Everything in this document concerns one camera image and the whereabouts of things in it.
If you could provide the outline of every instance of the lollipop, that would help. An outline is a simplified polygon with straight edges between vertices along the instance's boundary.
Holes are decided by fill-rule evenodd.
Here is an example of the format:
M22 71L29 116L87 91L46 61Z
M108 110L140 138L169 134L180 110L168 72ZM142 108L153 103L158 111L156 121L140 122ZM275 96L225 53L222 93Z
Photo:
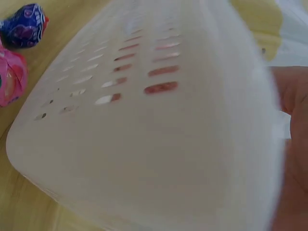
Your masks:
M28 69L24 57L5 49L0 40L0 106L17 100L25 91Z
M43 9L34 3L23 6L13 16L0 21L0 32L8 45L29 48L42 39L48 22Z

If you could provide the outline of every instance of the hand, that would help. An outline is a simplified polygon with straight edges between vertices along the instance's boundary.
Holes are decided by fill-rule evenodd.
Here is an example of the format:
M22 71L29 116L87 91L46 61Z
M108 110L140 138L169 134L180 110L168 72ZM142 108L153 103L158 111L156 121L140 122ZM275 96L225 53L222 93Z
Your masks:
M291 115L284 181L273 231L308 231L308 67L273 67L282 110Z

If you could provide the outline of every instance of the pink candy wrapper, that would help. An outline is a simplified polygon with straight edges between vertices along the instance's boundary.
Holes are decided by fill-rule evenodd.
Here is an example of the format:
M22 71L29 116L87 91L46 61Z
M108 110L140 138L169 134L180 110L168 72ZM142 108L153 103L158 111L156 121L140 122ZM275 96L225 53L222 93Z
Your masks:
M25 58L2 46L0 39L0 106L17 100L25 91L28 69Z

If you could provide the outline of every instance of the blue candy wrapper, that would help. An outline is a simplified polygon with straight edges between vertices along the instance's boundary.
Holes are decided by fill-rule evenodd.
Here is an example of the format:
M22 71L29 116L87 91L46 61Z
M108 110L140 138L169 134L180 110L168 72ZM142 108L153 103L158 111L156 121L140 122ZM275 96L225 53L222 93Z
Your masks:
M8 45L29 48L37 45L49 22L36 3L20 8L13 16L0 21L0 32Z

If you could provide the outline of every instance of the white plastic basket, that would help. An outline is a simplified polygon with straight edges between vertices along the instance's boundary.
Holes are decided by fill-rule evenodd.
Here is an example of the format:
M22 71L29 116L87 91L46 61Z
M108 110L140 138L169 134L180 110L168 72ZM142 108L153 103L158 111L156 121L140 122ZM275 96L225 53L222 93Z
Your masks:
M13 166L115 231L260 231L280 184L276 95L224 0L113 0L37 83Z

